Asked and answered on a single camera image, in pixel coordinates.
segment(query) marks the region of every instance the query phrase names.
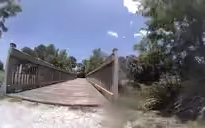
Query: wooden bridge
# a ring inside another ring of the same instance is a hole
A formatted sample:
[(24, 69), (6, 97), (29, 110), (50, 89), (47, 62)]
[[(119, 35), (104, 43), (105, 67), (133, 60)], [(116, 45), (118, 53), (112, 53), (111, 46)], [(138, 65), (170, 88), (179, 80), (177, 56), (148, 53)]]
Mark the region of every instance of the wooden bridge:
[(9, 49), (3, 90), (9, 97), (63, 106), (103, 106), (118, 98), (117, 49), (84, 78), (52, 64)]

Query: blue sky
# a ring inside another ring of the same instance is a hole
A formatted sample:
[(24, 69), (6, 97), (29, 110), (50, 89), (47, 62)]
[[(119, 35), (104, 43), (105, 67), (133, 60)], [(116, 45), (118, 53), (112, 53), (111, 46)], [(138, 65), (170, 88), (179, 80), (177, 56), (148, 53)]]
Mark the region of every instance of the blue sky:
[(134, 14), (129, 1), (21, 0), (23, 11), (6, 21), (9, 31), (0, 39), (0, 59), (5, 63), (11, 41), (18, 49), (53, 43), (78, 60), (88, 58), (94, 48), (133, 54), (145, 19)]

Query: wooden boardwalk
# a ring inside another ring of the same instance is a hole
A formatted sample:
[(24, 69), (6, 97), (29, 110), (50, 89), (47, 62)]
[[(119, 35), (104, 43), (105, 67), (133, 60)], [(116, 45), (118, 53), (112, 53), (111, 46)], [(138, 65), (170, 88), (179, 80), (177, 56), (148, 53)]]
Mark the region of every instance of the wooden boardwalk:
[(96, 107), (108, 103), (107, 99), (86, 79), (80, 78), (20, 93), (8, 94), (8, 96), (62, 106)]

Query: wooden railing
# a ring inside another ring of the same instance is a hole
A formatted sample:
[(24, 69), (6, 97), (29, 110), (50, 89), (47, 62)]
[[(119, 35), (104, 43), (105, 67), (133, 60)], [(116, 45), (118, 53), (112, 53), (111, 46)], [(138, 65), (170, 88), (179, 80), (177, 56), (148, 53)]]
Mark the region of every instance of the wooden railing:
[(6, 63), (6, 92), (14, 93), (57, 82), (72, 80), (75, 73), (69, 73), (52, 64), (31, 57), (11, 44)]
[(113, 53), (98, 68), (86, 75), (87, 80), (92, 83), (108, 99), (118, 97), (118, 50)]

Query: sandy ground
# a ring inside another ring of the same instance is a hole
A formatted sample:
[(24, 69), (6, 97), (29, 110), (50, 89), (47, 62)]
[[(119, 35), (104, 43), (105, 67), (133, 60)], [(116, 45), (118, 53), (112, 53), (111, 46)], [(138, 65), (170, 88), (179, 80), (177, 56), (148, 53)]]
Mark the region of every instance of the sandy ground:
[(113, 107), (70, 108), (5, 98), (0, 100), (0, 128), (205, 128), (155, 113)]
[(0, 128), (101, 128), (101, 108), (70, 108), (0, 100)]

